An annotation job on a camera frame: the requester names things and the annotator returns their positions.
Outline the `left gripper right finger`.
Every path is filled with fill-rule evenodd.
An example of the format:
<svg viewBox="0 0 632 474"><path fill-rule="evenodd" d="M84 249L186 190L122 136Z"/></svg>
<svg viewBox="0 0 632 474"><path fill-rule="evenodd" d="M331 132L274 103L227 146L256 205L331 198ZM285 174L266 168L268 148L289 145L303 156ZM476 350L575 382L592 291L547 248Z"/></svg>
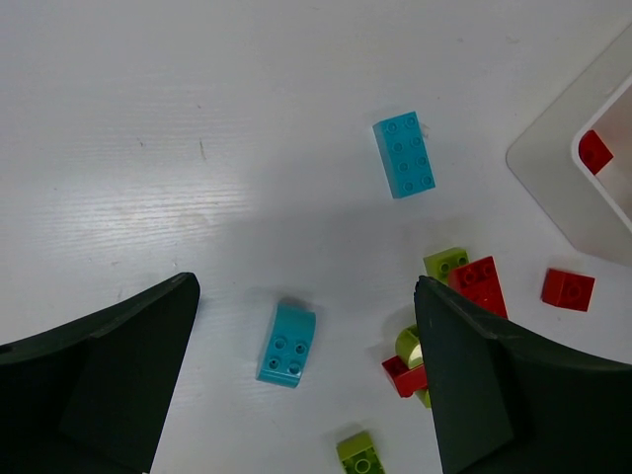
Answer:
<svg viewBox="0 0 632 474"><path fill-rule="evenodd" d="M631 367L422 276L415 312L445 473L628 473Z"/></svg>

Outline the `long red lego brick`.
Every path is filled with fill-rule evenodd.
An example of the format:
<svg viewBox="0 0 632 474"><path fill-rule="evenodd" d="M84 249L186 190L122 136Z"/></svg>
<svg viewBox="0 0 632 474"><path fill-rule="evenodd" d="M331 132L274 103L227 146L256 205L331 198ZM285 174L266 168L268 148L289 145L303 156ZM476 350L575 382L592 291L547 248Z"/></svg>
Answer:
<svg viewBox="0 0 632 474"><path fill-rule="evenodd" d="M452 270L448 286L488 312L508 319L508 311L492 256Z"/></svg>

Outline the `small red sloped lego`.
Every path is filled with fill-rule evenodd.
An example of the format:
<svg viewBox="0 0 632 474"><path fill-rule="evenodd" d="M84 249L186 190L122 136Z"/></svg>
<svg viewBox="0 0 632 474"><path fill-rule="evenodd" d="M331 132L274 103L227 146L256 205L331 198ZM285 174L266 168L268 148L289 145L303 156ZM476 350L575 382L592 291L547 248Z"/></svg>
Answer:
<svg viewBox="0 0 632 474"><path fill-rule="evenodd" d="M588 130L580 140L579 156L593 174L599 173L613 158L613 153L594 130Z"/></svg>

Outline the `long green lego brick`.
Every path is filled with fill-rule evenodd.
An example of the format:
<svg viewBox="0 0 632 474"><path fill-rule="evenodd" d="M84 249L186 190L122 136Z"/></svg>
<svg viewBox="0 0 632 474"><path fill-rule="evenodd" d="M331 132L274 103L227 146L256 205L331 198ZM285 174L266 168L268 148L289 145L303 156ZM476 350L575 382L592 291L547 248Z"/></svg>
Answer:
<svg viewBox="0 0 632 474"><path fill-rule="evenodd" d="M449 273L469 263L467 251L452 247L423 258L427 275L447 284Z"/></svg>

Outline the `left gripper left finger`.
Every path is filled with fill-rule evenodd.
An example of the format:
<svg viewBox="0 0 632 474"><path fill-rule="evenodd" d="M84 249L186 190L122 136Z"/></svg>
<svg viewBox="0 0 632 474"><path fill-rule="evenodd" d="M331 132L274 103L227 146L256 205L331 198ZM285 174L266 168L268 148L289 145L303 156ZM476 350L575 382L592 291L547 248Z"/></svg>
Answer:
<svg viewBox="0 0 632 474"><path fill-rule="evenodd" d="M1 347L4 473L147 473L196 319L180 273Z"/></svg>

